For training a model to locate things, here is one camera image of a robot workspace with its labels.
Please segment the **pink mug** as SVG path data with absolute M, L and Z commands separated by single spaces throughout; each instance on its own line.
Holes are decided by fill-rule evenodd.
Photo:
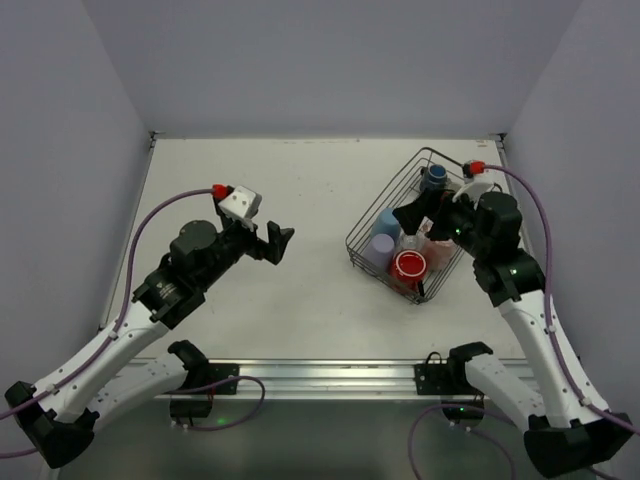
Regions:
M 457 246 L 452 240 L 435 241 L 428 238 L 433 223 L 426 219 L 422 222 L 419 232 L 423 235 L 420 253 L 424 256 L 430 271 L 441 271 L 448 266 L 456 253 Z

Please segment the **lilac plastic cup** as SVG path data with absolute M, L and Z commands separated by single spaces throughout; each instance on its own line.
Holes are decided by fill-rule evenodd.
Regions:
M 377 235 L 369 241 L 363 257 L 374 267 L 386 271 L 393 259 L 395 242 L 388 235 Z

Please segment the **dark blue mug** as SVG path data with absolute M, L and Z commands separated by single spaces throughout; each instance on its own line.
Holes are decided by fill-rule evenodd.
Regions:
M 420 191 L 433 191 L 445 189 L 448 182 L 448 173 L 440 164 L 429 164 L 422 169 Z

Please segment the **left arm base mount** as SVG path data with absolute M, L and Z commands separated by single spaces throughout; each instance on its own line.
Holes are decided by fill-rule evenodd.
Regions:
M 219 382 L 240 373 L 237 363 L 211 363 L 206 356 L 187 340 L 172 343 L 168 352 L 175 354 L 184 364 L 187 376 L 179 390 L 204 387 Z M 221 387 L 196 393 L 195 400 L 171 400 L 169 404 L 170 417 L 176 422 L 188 422 L 194 425 L 195 419 L 209 416 L 213 408 L 215 393 L 220 395 L 235 395 L 236 383 L 225 384 Z

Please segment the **light blue plastic cup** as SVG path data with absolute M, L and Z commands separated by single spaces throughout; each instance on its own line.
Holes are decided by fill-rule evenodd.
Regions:
M 400 237 L 401 227 L 398 220 L 393 215 L 392 208 L 384 208 L 376 217 L 371 228 L 370 237 L 377 235 L 388 235 L 396 242 Z

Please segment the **red mug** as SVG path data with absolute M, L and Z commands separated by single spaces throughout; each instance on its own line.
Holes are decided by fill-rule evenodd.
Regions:
M 401 250 L 394 256 L 389 267 L 391 287 L 402 294 L 418 292 L 427 268 L 427 260 L 420 252 L 412 249 Z

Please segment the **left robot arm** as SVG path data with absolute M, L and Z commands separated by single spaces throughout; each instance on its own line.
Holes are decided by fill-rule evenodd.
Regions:
M 278 264 L 294 231 L 268 222 L 267 232 L 261 240 L 239 221 L 226 222 L 222 231 L 204 220 L 185 224 L 113 327 L 47 377 L 6 391 L 18 425 L 50 468 L 75 460 L 101 427 L 126 410 L 212 381 L 205 355 L 187 340 L 172 343 L 135 373 L 123 369 L 199 308 L 206 291 L 242 256 Z

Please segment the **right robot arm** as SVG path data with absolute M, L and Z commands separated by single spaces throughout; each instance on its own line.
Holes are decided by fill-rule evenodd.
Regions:
M 517 201 L 501 192 L 472 201 L 437 190 L 393 215 L 407 234 L 429 219 L 430 238 L 452 240 L 472 256 L 476 281 L 515 334 L 538 388 L 506 370 L 482 343 L 452 350 L 451 371 L 517 426 L 536 470 L 550 479 L 611 459 L 636 430 L 627 414 L 610 410 L 582 369 L 539 263 L 520 246 Z

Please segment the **clear glass cup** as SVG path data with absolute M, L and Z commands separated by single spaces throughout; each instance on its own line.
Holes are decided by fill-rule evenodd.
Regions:
M 414 250 L 420 252 L 423 248 L 423 237 L 420 234 L 408 235 L 402 232 L 396 243 L 396 252 Z

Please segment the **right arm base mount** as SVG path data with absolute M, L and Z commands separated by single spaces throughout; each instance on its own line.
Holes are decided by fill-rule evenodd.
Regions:
M 484 394 L 467 381 L 465 365 L 476 356 L 492 353 L 483 342 L 454 347 L 447 357 L 432 351 L 413 366 L 416 393 L 439 396 L 442 404 L 450 404 L 442 414 L 454 425 L 477 426 L 484 418 Z

